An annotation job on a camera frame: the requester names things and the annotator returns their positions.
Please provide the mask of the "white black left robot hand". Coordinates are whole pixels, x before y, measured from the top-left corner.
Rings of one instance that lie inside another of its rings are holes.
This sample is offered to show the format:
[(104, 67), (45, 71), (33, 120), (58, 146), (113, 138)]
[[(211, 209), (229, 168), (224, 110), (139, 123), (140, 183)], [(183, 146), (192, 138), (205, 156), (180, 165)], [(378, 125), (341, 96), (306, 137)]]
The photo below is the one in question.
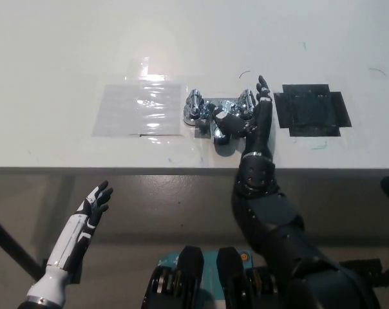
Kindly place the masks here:
[(113, 189), (108, 181), (96, 186), (66, 222), (48, 258), (46, 270), (60, 269), (74, 275), (82, 263)]

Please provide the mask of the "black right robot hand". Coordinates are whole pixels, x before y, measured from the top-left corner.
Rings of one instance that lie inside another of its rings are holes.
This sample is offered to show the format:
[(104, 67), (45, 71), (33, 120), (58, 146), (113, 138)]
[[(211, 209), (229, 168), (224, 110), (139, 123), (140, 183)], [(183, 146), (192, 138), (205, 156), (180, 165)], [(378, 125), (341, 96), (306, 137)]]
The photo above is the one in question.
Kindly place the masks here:
[(244, 138), (244, 156), (259, 153), (273, 160), (269, 148), (273, 103), (269, 86), (262, 75), (258, 76), (256, 95), (247, 90), (239, 97), (235, 109), (209, 104), (208, 110), (215, 145), (227, 145), (232, 138)]

